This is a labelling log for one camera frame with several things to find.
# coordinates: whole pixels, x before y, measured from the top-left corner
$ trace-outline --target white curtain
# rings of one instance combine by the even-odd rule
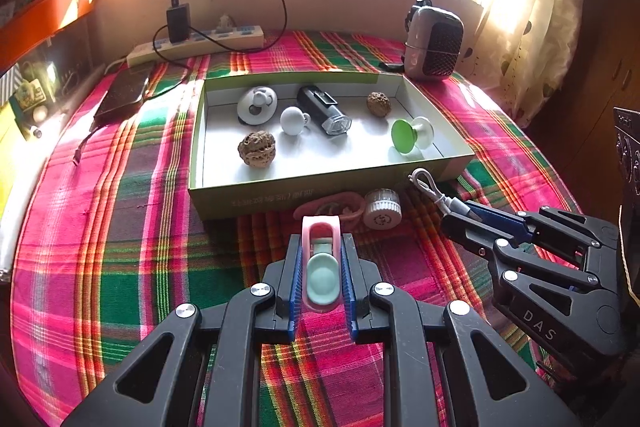
[[[458,71],[526,127],[561,86],[583,0],[488,0]]]

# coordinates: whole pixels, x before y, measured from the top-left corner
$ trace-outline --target plaid tablecloth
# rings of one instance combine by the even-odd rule
[[[191,81],[146,102],[129,121],[98,131],[76,167],[74,150],[114,78],[105,77],[44,169],[15,262],[15,367],[22,391],[46,422],[59,425],[178,304],[212,306],[258,282],[267,264],[284,257],[289,235],[300,231],[291,211],[198,219],[187,172],[203,78],[376,71],[380,60],[398,61],[402,48],[359,35],[289,32],[260,54],[193,58]],[[177,79],[159,66],[155,92]],[[447,190],[512,211],[540,204],[577,210],[543,155],[479,89],[458,76],[420,89],[476,152]],[[401,198],[398,227],[356,230],[360,256],[417,299],[469,302],[532,367],[545,357],[491,306],[485,262],[440,235],[436,208],[416,190]],[[264,347],[261,425],[381,426],[382,382],[381,346],[353,345],[341,307],[305,313],[292,346]]]

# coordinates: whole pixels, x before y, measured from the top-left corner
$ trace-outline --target white power strip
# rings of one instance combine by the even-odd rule
[[[264,46],[264,33],[260,26],[240,26],[239,28],[230,28],[228,30],[212,30],[203,32],[212,39],[216,39],[225,46],[234,50],[242,51]],[[197,33],[192,33],[191,37],[183,42],[172,44],[169,39],[159,39],[156,41],[156,48],[171,60],[179,60],[180,58],[195,57],[197,55],[209,55],[211,53],[226,52],[227,50],[208,41]],[[133,51],[127,55],[127,64],[129,68],[151,62],[153,60],[161,60],[154,51],[151,42],[140,44],[133,48]]]

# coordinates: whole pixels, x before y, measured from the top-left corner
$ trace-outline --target cardboard box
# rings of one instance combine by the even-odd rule
[[[280,127],[284,108],[295,105],[301,86],[315,84],[338,102],[353,124],[347,134],[328,137],[311,123],[290,137]],[[250,87],[270,86],[278,109],[270,121],[247,126],[238,121],[236,103]],[[369,93],[384,92],[392,103],[386,118],[367,109]],[[398,118],[427,117],[434,143],[402,155],[390,132]],[[276,156],[266,169],[251,168],[238,154],[244,136],[266,130],[276,140]],[[366,194],[393,188],[418,167],[436,180],[457,178],[474,153],[462,136],[411,82],[397,74],[311,71],[246,74],[205,81],[191,143],[189,194],[201,219],[220,219],[295,208],[322,196],[353,190]]]

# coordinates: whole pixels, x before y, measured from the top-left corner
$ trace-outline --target black robotic claw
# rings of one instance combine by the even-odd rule
[[[627,346],[620,320],[618,229],[542,206],[517,216],[467,201],[482,221],[447,214],[441,229],[488,261],[494,305],[576,377],[598,374]],[[573,267],[541,259],[532,243]]]
[[[427,343],[434,344],[449,424],[578,426],[564,403],[468,304],[415,301],[382,282],[342,236],[342,299],[359,344],[383,343],[386,427],[440,424]],[[206,427],[256,427],[262,344],[293,341],[302,291],[300,236],[262,283],[228,303],[180,305],[72,411],[64,427],[194,425],[212,346]]]

